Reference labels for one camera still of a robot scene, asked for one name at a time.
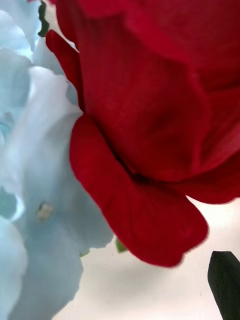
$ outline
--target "red rose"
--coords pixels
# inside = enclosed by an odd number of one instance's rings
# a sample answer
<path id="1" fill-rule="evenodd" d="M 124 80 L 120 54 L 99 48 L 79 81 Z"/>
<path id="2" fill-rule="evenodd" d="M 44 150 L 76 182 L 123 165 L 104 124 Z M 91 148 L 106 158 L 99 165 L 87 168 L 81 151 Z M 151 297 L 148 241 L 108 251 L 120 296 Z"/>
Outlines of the red rose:
<path id="1" fill-rule="evenodd" d="M 240 1 L 56 0 L 49 48 L 84 115 L 75 176 L 123 244 L 174 266 L 208 226 L 187 196 L 240 196 Z"/>

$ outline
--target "hydrangea petal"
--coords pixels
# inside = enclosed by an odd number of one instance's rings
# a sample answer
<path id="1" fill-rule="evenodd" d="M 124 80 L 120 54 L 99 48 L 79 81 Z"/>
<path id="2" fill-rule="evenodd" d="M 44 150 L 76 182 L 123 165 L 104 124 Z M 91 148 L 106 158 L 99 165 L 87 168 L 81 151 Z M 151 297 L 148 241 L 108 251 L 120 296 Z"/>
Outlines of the hydrangea petal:
<path id="1" fill-rule="evenodd" d="M 24 32 L 31 50 L 34 51 L 38 32 L 41 30 L 39 20 L 40 1 L 1 0 L 0 10 L 7 12 Z"/>
<path id="2" fill-rule="evenodd" d="M 27 102 L 31 61 L 10 49 L 0 49 L 0 61 L 0 129 L 6 136 Z"/>
<path id="3" fill-rule="evenodd" d="M 22 289 L 28 257 L 18 230 L 0 215 L 0 319 L 7 320 Z"/>
<path id="4" fill-rule="evenodd" d="M 66 99 L 68 84 L 63 76 L 41 67 L 32 68 L 30 74 L 32 88 L 25 112 L 2 151 L 3 185 L 23 199 L 28 222 L 35 221 L 42 202 L 47 202 L 80 253 L 103 247 L 113 233 L 69 162 L 70 135 L 81 111 Z"/>
<path id="5" fill-rule="evenodd" d="M 79 289 L 83 267 L 64 226 L 46 221 L 28 234 L 29 264 L 9 320 L 51 320 Z"/>
<path id="6" fill-rule="evenodd" d="M 0 10 L 0 30 L 0 49 L 8 48 L 31 59 L 33 52 L 23 30 L 2 10 Z"/>

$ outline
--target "light blue petal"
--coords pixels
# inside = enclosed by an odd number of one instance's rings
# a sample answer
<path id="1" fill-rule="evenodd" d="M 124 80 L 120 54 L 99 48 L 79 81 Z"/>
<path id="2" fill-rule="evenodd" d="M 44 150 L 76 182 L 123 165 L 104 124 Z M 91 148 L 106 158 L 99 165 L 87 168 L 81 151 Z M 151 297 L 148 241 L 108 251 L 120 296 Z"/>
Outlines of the light blue petal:
<path id="1" fill-rule="evenodd" d="M 46 45 L 46 38 L 39 38 L 33 54 L 33 63 L 35 66 L 44 67 L 52 70 L 56 75 L 65 75 L 57 57 Z M 66 96 L 73 105 L 78 105 L 78 93 L 72 83 L 69 82 Z"/>
<path id="2" fill-rule="evenodd" d="M 17 199 L 0 187 L 0 217 L 11 220 L 17 210 Z"/>
<path id="3" fill-rule="evenodd" d="M 38 32 L 41 30 L 40 5 L 40 1 L 0 0 L 0 10 L 7 12 L 22 29 L 32 51 L 38 39 Z"/>
<path id="4" fill-rule="evenodd" d="M 30 89 L 31 61 L 9 49 L 0 49 L 0 130 L 6 136 L 20 117 Z"/>
<path id="5" fill-rule="evenodd" d="M 26 315 L 50 320 L 78 290 L 80 254 L 113 238 L 71 170 L 70 136 L 81 111 L 66 98 L 66 79 L 42 67 L 31 68 L 30 75 L 24 113 L 0 157 L 3 186 L 25 205 L 15 225 L 29 255 L 23 292 L 10 320 L 26 320 Z"/>
<path id="6" fill-rule="evenodd" d="M 42 222 L 26 240 L 28 268 L 9 320 L 50 320 L 79 289 L 83 267 L 77 250 L 56 221 Z"/>
<path id="7" fill-rule="evenodd" d="M 0 10 L 0 49 L 7 48 L 32 59 L 33 52 L 23 30 L 12 17 Z"/>
<path id="8" fill-rule="evenodd" d="M 28 222 L 35 223 L 41 204 L 49 203 L 79 253 L 104 247 L 113 233 L 69 162 L 71 131 L 81 111 L 66 99 L 63 76 L 41 67 L 30 73 L 31 95 L 1 156 L 5 189 L 23 199 Z"/>
<path id="9" fill-rule="evenodd" d="M 22 289 L 27 252 L 18 230 L 0 216 L 0 319 L 7 320 Z"/>

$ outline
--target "white surface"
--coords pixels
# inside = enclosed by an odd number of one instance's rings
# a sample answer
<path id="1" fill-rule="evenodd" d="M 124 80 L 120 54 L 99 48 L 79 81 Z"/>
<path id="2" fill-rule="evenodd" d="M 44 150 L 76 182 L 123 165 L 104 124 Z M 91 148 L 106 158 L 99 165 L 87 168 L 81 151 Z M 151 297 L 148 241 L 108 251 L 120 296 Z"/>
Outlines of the white surface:
<path id="1" fill-rule="evenodd" d="M 53 8 L 47 19 L 58 30 Z M 197 206 L 210 234 L 180 266 L 148 265 L 129 252 L 118 254 L 114 243 L 92 250 L 82 259 L 75 300 L 54 320 L 222 320 L 208 285 L 208 265 L 212 251 L 232 251 L 240 260 L 240 200 Z"/>

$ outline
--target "flower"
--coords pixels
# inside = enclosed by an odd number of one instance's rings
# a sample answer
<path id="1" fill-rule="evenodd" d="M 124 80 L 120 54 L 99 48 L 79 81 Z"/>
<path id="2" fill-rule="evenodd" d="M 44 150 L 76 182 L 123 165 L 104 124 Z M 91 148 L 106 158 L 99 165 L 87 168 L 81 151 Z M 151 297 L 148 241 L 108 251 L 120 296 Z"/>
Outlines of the flower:
<path id="1" fill-rule="evenodd" d="M 53 2 L 79 50 L 47 35 L 85 112 L 72 131 L 74 174 L 134 255 L 174 266 L 208 233 L 186 195 L 240 196 L 240 4 Z"/>
<path id="2" fill-rule="evenodd" d="M 1 320 L 52 319 L 79 288 L 80 255 L 113 238 L 70 166 L 71 131 L 82 113 L 36 36 L 39 5 L 0 3 Z"/>

